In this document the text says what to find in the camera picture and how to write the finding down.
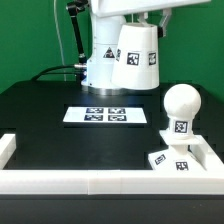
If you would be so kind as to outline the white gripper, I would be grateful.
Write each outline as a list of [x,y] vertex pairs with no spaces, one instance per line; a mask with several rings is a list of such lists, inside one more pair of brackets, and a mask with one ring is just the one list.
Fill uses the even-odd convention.
[[158,26],[158,37],[163,38],[167,33],[167,26],[175,7],[207,3],[211,0],[90,0],[93,14],[98,17],[111,17],[128,14],[138,14],[138,22],[147,26],[146,12],[163,10]]

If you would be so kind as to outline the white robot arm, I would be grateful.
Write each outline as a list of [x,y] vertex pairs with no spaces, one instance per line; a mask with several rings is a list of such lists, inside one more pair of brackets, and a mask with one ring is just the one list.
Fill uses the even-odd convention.
[[87,60],[85,90],[118,95],[126,89],[159,86],[158,38],[175,7],[210,0],[88,0],[92,55]]

